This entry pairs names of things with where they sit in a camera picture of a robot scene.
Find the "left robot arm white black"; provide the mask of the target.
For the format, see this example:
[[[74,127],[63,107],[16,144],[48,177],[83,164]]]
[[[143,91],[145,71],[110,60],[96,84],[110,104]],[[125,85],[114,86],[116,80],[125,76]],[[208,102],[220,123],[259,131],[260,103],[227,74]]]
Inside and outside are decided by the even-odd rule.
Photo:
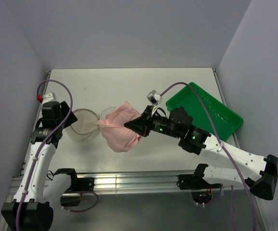
[[[12,231],[47,231],[53,222],[53,209],[62,195],[79,186],[73,168],[58,169],[45,184],[50,162],[62,138],[63,129],[77,121],[66,102],[43,102],[41,127],[31,134],[28,163],[11,202],[2,205],[1,214]]]

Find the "pink bra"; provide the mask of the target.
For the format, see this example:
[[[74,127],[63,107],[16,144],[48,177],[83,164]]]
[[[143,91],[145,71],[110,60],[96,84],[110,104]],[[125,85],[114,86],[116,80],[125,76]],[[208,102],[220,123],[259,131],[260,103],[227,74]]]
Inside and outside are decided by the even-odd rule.
[[[98,121],[101,134],[111,150],[116,153],[128,152],[138,144],[141,136],[124,126],[138,117],[140,113],[126,101],[105,119]]]

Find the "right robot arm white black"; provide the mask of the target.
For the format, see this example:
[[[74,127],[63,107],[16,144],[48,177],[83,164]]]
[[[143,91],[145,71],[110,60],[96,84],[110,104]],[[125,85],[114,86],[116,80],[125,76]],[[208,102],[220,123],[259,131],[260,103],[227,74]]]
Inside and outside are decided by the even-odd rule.
[[[152,106],[147,106],[138,118],[126,122],[124,126],[142,137],[154,131],[177,138],[179,147],[188,153],[233,165],[233,168],[220,168],[198,164],[191,177],[195,189],[221,184],[245,186],[256,197],[273,200],[278,181],[276,156],[255,155],[219,141],[215,135],[193,125],[192,121],[183,107],[173,109],[169,117],[165,117],[153,115]]]

